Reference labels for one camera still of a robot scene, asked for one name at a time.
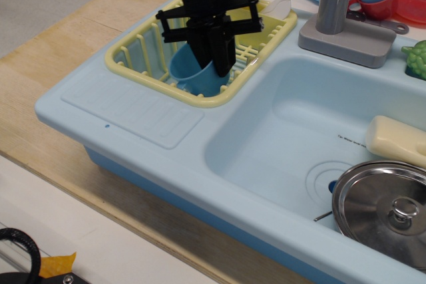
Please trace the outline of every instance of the red toy cup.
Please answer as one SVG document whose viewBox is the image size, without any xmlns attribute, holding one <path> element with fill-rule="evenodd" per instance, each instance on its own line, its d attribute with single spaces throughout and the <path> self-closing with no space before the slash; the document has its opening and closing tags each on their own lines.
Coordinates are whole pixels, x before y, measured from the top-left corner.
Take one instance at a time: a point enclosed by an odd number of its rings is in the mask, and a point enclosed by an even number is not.
<svg viewBox="0 0 426 284">
<path fill-rule="evenodd" d="M 355 3 L 361 5 L 361 12 L 374 20 L 385 20 L 393 16 L 398 9 L 398 0 L 382 0 L 378 3 L 363 3 L 361 0 L 349 0 L 349 6 Z"/>
</svg>

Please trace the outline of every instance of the metal pot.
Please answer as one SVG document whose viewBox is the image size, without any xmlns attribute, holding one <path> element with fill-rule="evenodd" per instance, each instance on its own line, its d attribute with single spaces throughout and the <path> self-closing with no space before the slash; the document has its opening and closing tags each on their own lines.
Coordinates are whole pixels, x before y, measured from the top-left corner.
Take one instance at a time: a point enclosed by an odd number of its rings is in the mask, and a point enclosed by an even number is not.
<svg viewBox="0 0 426 284">
<path fill-rule="evenodd" d="M 342 234 L 426 272 L 426 170 L 397 161 L 364 162 L 333 190 Z"/>
</svg>

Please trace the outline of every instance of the sink basin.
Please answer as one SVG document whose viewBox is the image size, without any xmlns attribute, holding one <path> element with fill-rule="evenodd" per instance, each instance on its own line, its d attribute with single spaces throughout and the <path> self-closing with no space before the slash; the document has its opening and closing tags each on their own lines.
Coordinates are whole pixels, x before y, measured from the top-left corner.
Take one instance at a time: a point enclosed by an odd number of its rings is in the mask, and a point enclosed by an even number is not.
<svg viewBox="0 0 426 284">
<path fill-rule="evenodd" d="M 378 159 L 365 147 L 375 115 L 425 129 L 424 92 L 322 58 L 278 61 L 206 148 L 215 174 L 310 220 L 330 211 L 329 185 L 344 171 Z"/>
<path fill-rule="evenodd" d="M 420 283 L 426 275 L 338 231 L 330 184 L 378 159 L 378 114 L 426 130 L 426 82 L 397 37 L 369 69 L 300 49 L 293 31 L 227 103 L 202 108 L 131 81 L 99 51 L 39 99 L 39 119 L 92 160 L 316 283 Z"/>
</svg>

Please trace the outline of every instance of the wooden surface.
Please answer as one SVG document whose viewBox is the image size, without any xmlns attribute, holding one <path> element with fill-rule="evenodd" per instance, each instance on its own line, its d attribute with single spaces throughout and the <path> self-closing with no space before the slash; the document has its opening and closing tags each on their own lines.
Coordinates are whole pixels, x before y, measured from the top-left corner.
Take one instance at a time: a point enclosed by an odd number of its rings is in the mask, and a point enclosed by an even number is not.
<svg viewBox="0 0 426 284">
<path fill-rule="evenodd" d="M 0 155 L 217 282 L 309 283 L 99 168 L 80 144 L 37 120 L 34 103 L 42 94 L 165 1 L 93 0 L 1 59 Z"/>
</svg>

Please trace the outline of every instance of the yellow dish rack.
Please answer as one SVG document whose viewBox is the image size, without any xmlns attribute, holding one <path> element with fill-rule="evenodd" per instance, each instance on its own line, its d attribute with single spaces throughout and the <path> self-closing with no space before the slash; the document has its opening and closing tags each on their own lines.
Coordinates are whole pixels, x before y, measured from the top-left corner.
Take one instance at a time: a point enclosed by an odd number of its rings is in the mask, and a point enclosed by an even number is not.
<svg viewBox="0 0 426 284">
<path fill-rule="evenodd" d="M 260 12 L 268 2 L 260 0 Z M 182 0 L 173 0 L 163 10 L 182 6 Z M 235 9 L 227 13 L 232 20 L 249 19 L 247 9 Z M 184 44 L 165 43 L 162 25 L 155 15 L 113 44 L 105 54 L 106 67 L 120 76 L 143 84 L 151 89 L 181 100 L 192 106 L 212 108 L 228 102 L 246 83 L 256 69 L 268 58 L 296 26 L 297 15 L 291 11 L 284 20 L 259 14 L 264 29 L 259 33 L 236 35 L 236 63 L 230 71 L 230 80 L 216 96 L 195 96 L 176 87 L 168 73 L 168 64 L 175 52 Z M 186 26 L 187 19 L 171 19 L 171 28 Z"/>
</svg>

